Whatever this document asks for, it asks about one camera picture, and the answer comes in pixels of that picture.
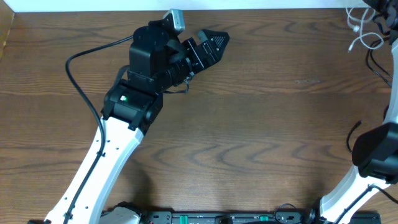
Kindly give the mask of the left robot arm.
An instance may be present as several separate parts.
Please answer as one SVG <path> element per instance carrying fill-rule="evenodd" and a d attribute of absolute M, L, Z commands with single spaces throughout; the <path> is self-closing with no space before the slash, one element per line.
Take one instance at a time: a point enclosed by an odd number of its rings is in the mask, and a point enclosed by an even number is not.
<path fill-rule="evenodd" d="M 125 163 L 144 139 L 170 88 L 188 84 L 218 63 L 229 42 L 226 32 L 203 29 L 199 43 L 179 41 L 179 29 L 150 22 L 129 37 L 129 64 L 120 68 L 94 117 L 98 129 L 71 184 L 45 223 L 139 223 L 129 205 L 111 211 L 104 205 Z"/>

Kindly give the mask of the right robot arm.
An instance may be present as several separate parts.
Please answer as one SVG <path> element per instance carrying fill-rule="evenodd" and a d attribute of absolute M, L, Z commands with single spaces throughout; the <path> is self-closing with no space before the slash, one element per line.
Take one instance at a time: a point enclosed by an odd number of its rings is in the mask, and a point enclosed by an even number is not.
<path fill-rule="evenodd" d="M 392 81 L 385 81 L 391 86 L 391 99 L 383 124 L 357 138 L 351 150 L 353 165 L 350 170 L 329 194 L 316 201 L 304 223 L 349 223 L 356 211 L 378 192 L 397 203 L 397 200 L 387 195 L 384 190 L 390 185 L 397 184 L 397 1 L 364 2 L 375 11 L 367 20 L 383 17 L 387 27 L 390 28 L 390 31 L 383 32 L 382 25 L 378 24 L 380 32 L 389 36 L 389 44 L 392 47 L 394 66 Z M 382 47 L 385 38 L 374 32 L 363 34 L 363 22 L 368 9 L 360 20 L 353 19 L 360 21 L 360 27 L 357 29 L 350 22 L 352 9 L 346 12 L 349 26 L 356 32 L 359 31 L 359 36 L 352 41 L 349 51 L 355 42 L 360 40 L 368 48 L 370 56 L 370 51 Z M 380 38 L 379 45 L 375 47 L 363 41 L 365 35 L 372 34 Z"/>

